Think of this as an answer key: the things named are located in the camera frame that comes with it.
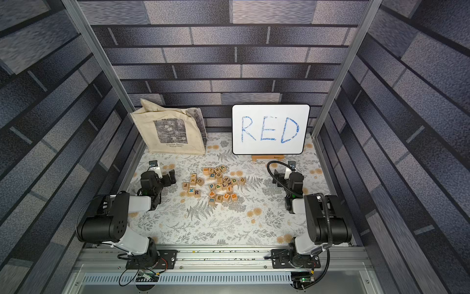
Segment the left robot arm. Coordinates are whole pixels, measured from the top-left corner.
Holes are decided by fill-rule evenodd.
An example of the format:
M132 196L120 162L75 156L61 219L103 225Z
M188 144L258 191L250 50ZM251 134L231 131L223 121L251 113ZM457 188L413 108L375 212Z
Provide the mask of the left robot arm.
M127 262L128 270L172 270L177 251L158 251L152 238L131 229L127 221L129 214L154 211L161 204L163 189L176 184L175 171L160 176L148 170L141 174L140 183L135 196L126 191L95 196L83 207L86 211L76 221L76 234L82 242L122 251L118 258Z

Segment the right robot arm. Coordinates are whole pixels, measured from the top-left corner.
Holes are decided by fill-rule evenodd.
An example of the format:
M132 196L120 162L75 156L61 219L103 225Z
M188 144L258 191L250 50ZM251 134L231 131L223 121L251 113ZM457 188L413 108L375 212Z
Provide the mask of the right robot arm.
M267 170L272 182L286 192L286 210L303 216L307 231L294 237L286 249L273 249L266 258L276 269L320 268L320 254L352 239L352 229L347 224L339 198L323 193L305 195L304 176L296 171L294 162L286 164L272 160L267 163Z

